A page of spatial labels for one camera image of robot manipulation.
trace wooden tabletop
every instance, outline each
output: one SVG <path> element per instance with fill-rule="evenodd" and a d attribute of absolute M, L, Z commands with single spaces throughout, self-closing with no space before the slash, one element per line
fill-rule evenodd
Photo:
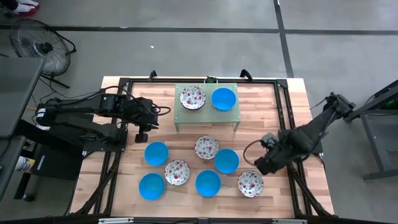
<path fill-rule="evenodd" d="M 102 87 L 118 85 L 120 77 L 104 77 Z M 305 85 L 301 78 L 288 79 L 297 126 L 308 123 L 311 112 Z M 174 107 L 174 84 L 135 83 L 133 95 L 150 98 L 159 106 Z M 159 117 L 159 129 L 148 132 L 147 143 L 134 142 L 137 128 L 130 125 L 127 146 L 121 156 L 118 179 L 114 193 L 112 216 L 129 217 L 220 217 L 220 218 L 290 218 L 294 217 L 292 197 L 286 168 L 275 174 L 263 177 L 264 190 L 256 198 L 246 198 L 238 190 L 237 179 L 244 171 L 253 169 L 242 157 L 243 149 L 252 141 L 267 133 L 277 135 L 280 129 L 276 111 L 274 87 L 267 84 L 238 84 L 241 124 L 236 132 L 232 124 L 182 124 L 180 132 L 174 127 L 174 112 Z M 95 116 L 94 122 L 108 123 L 109 118 Z M 203 135 L 216 138 L 220 148 L 234 149 L 239 156 L 239 168 L 232 174 L 221 174 L 221 190 L 215 197 L 204 198 L 195 189 L 195 179 L 204 169 L 215 170 L 213 160 L 200 159 L 194 150 L 195 141 Z M 144 160 L 144 150 L 153 141 L 162 141 L 169 147 L 169 159 L 162 166 L 154 167 Z M 253 146 L 247 151 L 249 160 L 263 156 L 265 150 Z M 100 179 L 104 153 L 94 152 L 83 161 L 70 212 L 75 212 L 89 199 Z M 164 175 L 166 164 L 174 159 L 182 159 L 191 168 L 187 183 L 173 186 L 166 181 L 163 196 L 154 201 L 144 200 L 138 191 L 140 179 L 150 172 Z M 311 156 L 304 163 L 307 185 L 318 201 L 333 213 L 325 171 L 321 162 Z M 105 206 L 108 188 L 104 191 Z M 304 211 L 301 190 L 298 190 L 300 207 Z"/>

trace floral plate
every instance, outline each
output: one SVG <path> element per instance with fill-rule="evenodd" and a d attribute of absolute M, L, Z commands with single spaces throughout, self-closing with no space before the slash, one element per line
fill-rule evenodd
<path fill-rule="evenodd" d="M 169 162 L 164 170 L 164 177 L 167 182 L 176 186 L 184 184 L 190 174 L 191 171 L 188 164 L 179 159 Z"/>
<path fill-rule="evenodd" d="M 202 159 L 212 159 L 218 153 L 218 142 L 211 136 L 202 136 L 195 143 L 195 151 Z"/>
<path fill-rule="evenodd" d="M 256 197 L 264 188 L 262 175 L 253 170 L 246 170 L 238 177 L 238 188 L 246 197 Z"/>
<path fill-rule="evenodd" d="M 206 95 L 201 88 L 190 86 L 181 91 L 180 101 L 186 109 L 196 110 L 205 104 Z"/>

